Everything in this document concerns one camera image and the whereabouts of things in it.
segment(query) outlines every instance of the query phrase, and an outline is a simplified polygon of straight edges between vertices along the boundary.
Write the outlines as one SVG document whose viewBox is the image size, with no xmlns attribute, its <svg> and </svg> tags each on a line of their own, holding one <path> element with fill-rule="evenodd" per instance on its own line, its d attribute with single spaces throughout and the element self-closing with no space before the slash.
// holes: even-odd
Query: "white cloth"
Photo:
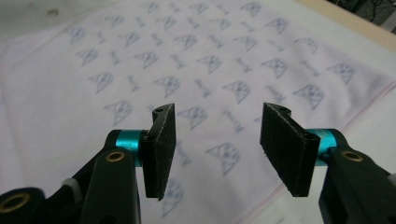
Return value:
<svg viewBox="0 0 396 224">
<path fill-rule="evenodd" d="M 305 128 L 343 130 L 395 85 L 236 0 L 123 1 L 0 49 L 0 192 L 49 196 L 112 129 L 149 129 L 153 108 L 176 104 L 163 201 L 144 197 L 137 169 L 144 223 L 243 223 L 282 188 L 259 143 L 263 102 Z"/>
</svg>

